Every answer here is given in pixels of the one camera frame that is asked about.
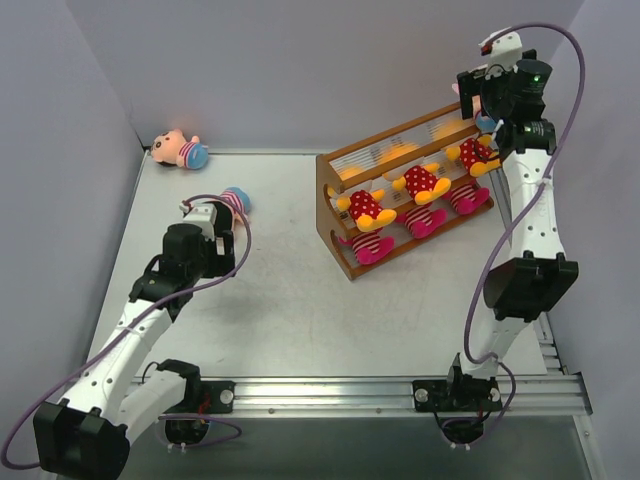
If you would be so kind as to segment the white pink plush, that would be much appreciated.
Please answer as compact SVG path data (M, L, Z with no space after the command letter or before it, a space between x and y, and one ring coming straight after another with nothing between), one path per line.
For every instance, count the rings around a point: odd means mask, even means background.
M490 190L470 181L443 195L458 215L469 215L490 199Z
M414 239L423 239L434 233L447 221L444 209L431 210L428 206L417 206L404 215L402 223Z
M381 237L379 231L360 233L349 240L338 238L338 241L352 248L360 265L373 265L381 261L395 247L395 240L390 236Z

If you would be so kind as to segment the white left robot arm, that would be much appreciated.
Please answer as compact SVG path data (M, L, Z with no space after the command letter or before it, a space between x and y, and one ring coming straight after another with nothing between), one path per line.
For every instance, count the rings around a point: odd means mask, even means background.
M165 360L130 387L154 344L193 298L202 279L235 267L234 235L217 227L218 202L188 206L170 225L160 254L134 282L105 345L56 402L45 401L33 427L40 467L74 479L116 479L134 441L163 413L202 402L197 366Z

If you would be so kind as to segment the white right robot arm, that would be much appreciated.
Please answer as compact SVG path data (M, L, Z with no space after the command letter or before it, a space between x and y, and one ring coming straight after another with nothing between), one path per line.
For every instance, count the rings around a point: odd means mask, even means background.
M455 408L498 405L499 363L530 323L550 311L576 281L579 268L567 259L559 237L552 184L557 150L554 125L544 119L544 88L552 73L534 51L500 54L486 47L487 65L458 75L464 117L473 96L496 125L492 139L506 176L511 222L502 236L507 260L489 261L472 300L488 316L464 329L463 352L449 371L447 398Z

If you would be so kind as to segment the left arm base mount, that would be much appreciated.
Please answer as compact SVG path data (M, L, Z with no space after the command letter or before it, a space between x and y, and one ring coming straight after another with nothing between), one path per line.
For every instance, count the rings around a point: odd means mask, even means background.
M229 414L233 411L236 384L233 381L202 381L198 412Z

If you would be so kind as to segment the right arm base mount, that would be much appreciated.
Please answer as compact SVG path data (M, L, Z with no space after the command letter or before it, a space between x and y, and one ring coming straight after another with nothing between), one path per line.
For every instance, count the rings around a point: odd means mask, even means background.
M479 379L464 374L460 354L454 357L445 379L414 380L412 389L414 408L418 412L491 413L502 409L496 379Z

